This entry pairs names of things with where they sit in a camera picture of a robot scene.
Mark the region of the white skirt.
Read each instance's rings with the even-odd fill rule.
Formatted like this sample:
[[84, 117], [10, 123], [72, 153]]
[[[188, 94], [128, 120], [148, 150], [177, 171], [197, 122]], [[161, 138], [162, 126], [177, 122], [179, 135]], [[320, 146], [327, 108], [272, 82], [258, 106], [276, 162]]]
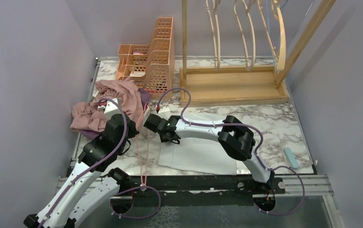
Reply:
[[180, 144], [161, 144], [158, 165], [192, 172], [236, 175], [237, 162], [219, 142], [199, 138], [181, 139]]

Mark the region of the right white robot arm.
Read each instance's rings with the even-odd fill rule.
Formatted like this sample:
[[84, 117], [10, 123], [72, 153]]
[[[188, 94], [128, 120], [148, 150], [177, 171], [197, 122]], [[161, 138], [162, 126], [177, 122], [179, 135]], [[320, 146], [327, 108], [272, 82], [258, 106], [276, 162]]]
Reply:
[[232, 115], [216, 121], [196, 121], [184, 118], [183, 114], [168, 119], [150, 114], [143, 126], [158, 134], [163, 143], [179, 143], [185, 138], [218, 142], [229, 157], [245, 164], [258, 192], [266, 193], [273, 188], [275, 171], [258, 153], [264, 142], [263, 133]]

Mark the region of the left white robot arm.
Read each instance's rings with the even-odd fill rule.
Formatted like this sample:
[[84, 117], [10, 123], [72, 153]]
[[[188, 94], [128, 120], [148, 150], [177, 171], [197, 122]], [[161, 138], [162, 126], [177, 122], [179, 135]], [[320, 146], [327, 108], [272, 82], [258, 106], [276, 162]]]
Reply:
[[28, 228], [77, 228], [103, 201], [114, 194], [129, 190], [125, 172], [116, 168], [103, 172], [119, 155], [125, 145], [138, 134], [136, 123], [124, 113], [117, 99], [102, 98], [105, 110], [114, 107], [104, 131], [83, 147], [71, 174], [53, 199], [37, 214], [24, 219]]

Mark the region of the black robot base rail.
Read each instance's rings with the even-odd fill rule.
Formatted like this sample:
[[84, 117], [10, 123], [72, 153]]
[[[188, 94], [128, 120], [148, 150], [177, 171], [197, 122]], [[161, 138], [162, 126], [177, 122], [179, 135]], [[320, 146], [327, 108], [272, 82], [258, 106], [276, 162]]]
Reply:
[[286, 191], [280, 187], [282, 178], [273, 177], [269, 183], [253, 180], [251, 175], [176, 175], [150, 176], [152, 190], [139, 190], [141, 180], [129, 176], [120, 168], [107, 174], [120, 185], [119, 196], [110, 203], [115, 209], [131, 207], [189, 207], [189, 206], [275, 206], [275, 195]]

